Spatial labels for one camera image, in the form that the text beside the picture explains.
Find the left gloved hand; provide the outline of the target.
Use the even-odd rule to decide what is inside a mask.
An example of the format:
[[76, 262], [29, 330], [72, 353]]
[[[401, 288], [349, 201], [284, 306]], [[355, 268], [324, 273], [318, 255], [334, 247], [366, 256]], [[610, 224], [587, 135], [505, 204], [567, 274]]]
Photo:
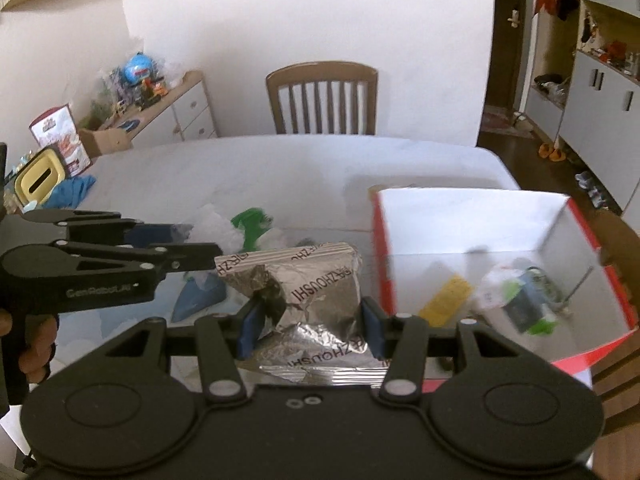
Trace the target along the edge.
[[50, 374], [55, 354], [58, 319], [53, 315], [34, 316], [23, 336], [25, 349], [17, 359], [20, 371], [30, 384], [41, 384]]

